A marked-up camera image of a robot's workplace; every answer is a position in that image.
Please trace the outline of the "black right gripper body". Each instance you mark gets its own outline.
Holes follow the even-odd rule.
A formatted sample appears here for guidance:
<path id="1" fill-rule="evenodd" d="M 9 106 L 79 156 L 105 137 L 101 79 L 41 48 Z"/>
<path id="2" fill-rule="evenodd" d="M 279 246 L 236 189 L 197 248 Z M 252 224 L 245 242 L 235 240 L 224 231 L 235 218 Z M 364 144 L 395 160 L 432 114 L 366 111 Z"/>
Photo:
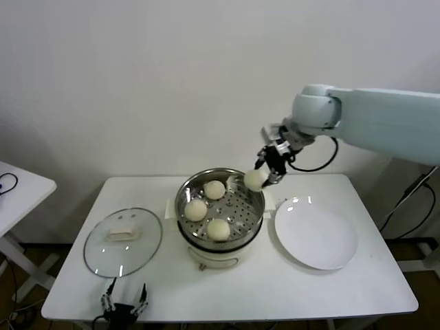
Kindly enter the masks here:
<path id="1" fill-rule="evenodd" d="M 290 149 L 280 154 L 275 146 L 266 146 L 264 159 L 271 174 L 286 175 L 286 165 L 295 161 L 295 155 Z"/>

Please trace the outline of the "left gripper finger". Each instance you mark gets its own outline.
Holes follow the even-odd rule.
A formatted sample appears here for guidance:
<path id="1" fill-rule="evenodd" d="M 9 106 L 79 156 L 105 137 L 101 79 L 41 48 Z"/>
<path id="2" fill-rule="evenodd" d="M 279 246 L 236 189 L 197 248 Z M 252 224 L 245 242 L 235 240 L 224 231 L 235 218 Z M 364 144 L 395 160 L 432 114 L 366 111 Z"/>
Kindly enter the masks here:
<path id="1" fill-rule="evenodd" d="M 142 286 L 139 303 L 137 304 L 136 307 L 132 309 L 133 315 L 140 315 L 146 309 L 148 305 L 147 298 L 148 298 L 147 286 L 146 283 L 144 283 Z"/>
<path id="2" fill-rule="evenodd" d="M 112 299 L 112 293 L 113 293 L 113 289 L 115 286 L 115 283 L 117 281 L 117 278 L 114 278 L 110 284 L 110 286 L 108 286 L 106 292 L 101 296 L 100 298 L 100 303 L 103 309 L 115 309 L 116 306 L 113 303 L 113 299 Z"/>

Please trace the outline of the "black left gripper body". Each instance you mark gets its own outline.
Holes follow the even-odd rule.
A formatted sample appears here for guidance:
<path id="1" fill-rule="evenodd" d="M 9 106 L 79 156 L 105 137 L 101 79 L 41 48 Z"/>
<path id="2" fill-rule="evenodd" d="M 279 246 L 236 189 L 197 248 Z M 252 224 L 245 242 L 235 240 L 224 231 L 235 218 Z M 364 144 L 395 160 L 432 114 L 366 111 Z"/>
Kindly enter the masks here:
<path id="1" fill-rule="evenodd" d="M 109 323 L 108 330 L 126 330 L 136 322 L 135 307 L 121 303 L 115 304 L 115 309 L 105 311 L 104 319 Z"/>

